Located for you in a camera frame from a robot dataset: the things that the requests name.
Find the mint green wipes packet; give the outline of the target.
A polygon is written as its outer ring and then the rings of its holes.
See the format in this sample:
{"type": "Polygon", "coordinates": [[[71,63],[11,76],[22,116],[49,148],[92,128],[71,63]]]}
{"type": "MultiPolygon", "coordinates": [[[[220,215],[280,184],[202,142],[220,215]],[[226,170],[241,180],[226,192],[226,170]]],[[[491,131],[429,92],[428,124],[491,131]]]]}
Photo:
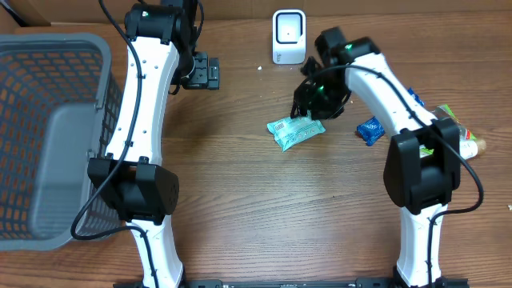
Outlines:
{"type": "Polygon", "coordinates": [[[285,152],[292,146],[304,142],[315,135],[326,132],[319,120],[313,120],[309,115],[305,117],[283,118],[266,125],[274,140],[285,152]]]}

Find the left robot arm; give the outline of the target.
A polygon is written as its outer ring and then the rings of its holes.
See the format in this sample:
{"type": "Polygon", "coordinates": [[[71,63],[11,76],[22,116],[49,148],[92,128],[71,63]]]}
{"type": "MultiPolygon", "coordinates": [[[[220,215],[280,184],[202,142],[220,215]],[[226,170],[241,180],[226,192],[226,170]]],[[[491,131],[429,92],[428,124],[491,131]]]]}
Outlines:
{"type": "Polygon", "coordinates": [[[87,168],[100,198],[128,230],[142,262],[139,287],[184,287],[185,267],[174,244],[171,215],[178,202],[178,176],[162,167],[162,128],[169,88],[217,90],[220,63],[196,50],[204,14],[200,1],[140,1],[126,13],[118,32],[128,63],[118,120],[106,151],[87,168]]]}

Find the green red snack packet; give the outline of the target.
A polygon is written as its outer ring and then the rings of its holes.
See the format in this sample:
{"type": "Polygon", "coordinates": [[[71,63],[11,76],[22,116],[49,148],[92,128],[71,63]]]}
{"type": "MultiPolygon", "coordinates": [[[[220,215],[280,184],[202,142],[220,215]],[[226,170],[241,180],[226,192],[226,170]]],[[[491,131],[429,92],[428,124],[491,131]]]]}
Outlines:
{"type": "Polygon", "coordinates": [[[437,119],[451,118],[459,128],[460,141],[468,139],[477,139],[470,130],[468,130],[463,124],[460,123],[460,121],[455,116],[454,112],[447,104],[437,106],[434,110],[431,111],[431,113],[437,119]]]}

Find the blue snack packet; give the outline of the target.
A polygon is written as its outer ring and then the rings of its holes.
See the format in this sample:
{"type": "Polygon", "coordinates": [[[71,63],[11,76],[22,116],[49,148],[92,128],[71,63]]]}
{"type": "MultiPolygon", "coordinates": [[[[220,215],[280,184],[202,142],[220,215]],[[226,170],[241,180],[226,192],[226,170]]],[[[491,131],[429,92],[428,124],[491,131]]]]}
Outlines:
{"type": "Polygon", "coordinates": [[[356,133],[367,146],[372,146],[385,134],[385,130],[376,117],[372,117],[364,123],[359,124],[356,127],[356,133]]]}

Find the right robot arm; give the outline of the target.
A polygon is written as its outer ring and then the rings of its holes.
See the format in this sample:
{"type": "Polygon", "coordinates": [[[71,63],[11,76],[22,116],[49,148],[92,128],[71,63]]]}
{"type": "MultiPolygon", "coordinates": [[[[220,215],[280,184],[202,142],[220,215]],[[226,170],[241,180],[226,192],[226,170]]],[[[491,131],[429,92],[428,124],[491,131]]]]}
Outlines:
{"type": "Polygon", "coordinates": [[[315,39],[319,59],[308,58],[306,79],[294,92],[292,118],[339,116],[352,94],[366,104],[390,139],[383,181],[401,216],[395,282],[437,286],[442,213],[460,185],[458,126],[440,120],[400,83],[368,37],[347,41],[337,27],[315,39]]]}

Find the white bamboo cream tube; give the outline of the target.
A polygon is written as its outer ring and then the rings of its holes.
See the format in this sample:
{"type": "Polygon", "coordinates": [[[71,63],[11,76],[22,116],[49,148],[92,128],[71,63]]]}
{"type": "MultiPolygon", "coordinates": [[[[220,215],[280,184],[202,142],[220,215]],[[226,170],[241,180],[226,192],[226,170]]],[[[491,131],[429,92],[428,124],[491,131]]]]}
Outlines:
{"type": "Polygon", "coordinates": [[[483,139],[468,139],[459,142],[460,155],[464,159],[475,158],[486,152],[486,141],[483,139]]]}

